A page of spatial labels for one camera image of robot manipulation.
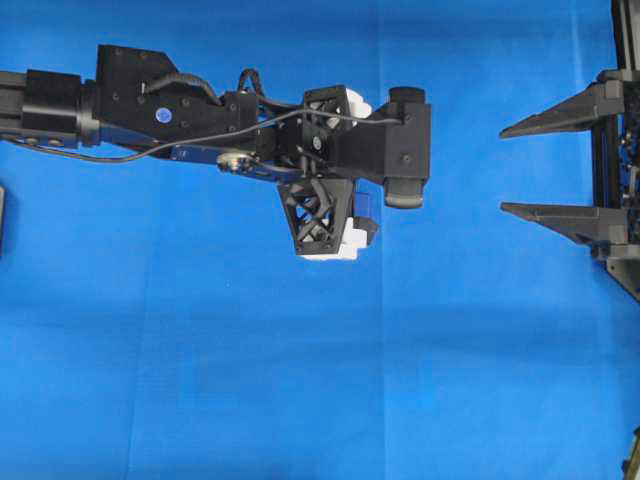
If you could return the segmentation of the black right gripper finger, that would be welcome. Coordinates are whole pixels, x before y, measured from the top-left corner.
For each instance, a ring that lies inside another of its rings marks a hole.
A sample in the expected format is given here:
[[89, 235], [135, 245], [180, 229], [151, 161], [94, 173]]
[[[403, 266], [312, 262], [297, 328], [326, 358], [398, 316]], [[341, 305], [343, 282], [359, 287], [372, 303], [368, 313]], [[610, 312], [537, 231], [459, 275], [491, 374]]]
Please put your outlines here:
[[589, 130], [597, 121], [625, 111], [620, 80], [593, 83], [567, 100], [505, 128], [501, 139]]
[[535, 222], [576, 244], [627, 244], [628, 214], [621, 208], [503, 202], [502, 211]]

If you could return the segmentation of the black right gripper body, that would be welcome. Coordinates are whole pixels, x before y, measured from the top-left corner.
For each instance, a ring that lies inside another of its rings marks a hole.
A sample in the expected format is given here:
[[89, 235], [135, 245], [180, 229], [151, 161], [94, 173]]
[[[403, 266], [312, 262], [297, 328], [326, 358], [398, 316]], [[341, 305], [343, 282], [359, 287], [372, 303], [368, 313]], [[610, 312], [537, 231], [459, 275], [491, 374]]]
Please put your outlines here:
[[[621, 80], [616, 70], [605, 70], [599, 74], [594, 83], [607, 80]], [[621, 114], [605, 117], [597, 121], [591, 128], [592, 166], [594, 205], [603, 208], [621, 208], [621, 166], [619, 159], [619, 133], [621, 130]], [[595, 244], [591, 254], [599, 260], [625, 258], [630, 259], [629, 233], [627, 244]]]

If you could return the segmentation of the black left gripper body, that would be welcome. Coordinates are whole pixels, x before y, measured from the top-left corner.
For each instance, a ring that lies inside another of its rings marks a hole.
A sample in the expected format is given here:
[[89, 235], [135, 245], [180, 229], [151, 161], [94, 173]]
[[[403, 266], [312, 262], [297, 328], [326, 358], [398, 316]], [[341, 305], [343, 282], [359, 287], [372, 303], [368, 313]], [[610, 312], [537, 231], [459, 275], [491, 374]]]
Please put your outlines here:
[[372, 107], [345, 86], [308, 91], [295, 110], [310, 114], [280, 120], [273, 145], [255, 156], [254, 172], [277, 183], [295, 253], [315, 261], [354, 261], [377, 224], [355, 213], [356, 181], [333, 168], [331, 140], [357, 125]]

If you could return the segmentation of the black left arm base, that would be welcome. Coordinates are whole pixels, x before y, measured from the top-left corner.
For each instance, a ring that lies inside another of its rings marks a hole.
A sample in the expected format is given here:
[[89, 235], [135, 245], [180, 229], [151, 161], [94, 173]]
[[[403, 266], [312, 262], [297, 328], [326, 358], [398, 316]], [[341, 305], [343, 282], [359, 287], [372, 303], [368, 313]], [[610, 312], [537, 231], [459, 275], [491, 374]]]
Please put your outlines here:
[[2, 245], [4, 238], [4, 218], [6, 210], [6, 189], [0, 186], [0, 249], [2, 255]]

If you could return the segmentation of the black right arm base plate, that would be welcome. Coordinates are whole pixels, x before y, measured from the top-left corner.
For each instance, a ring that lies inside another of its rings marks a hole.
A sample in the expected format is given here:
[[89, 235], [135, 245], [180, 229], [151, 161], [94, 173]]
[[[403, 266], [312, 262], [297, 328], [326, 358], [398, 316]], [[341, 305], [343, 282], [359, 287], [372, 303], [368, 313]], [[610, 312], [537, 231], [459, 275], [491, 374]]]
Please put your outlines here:
[[628, 210], [630, 259], [611, 260], [607, 268], [639, 301], [639, 2], [612, 1], [616, 72], [623, 81], [625, 110], [621, 114], [619, 159], [621, 205]]

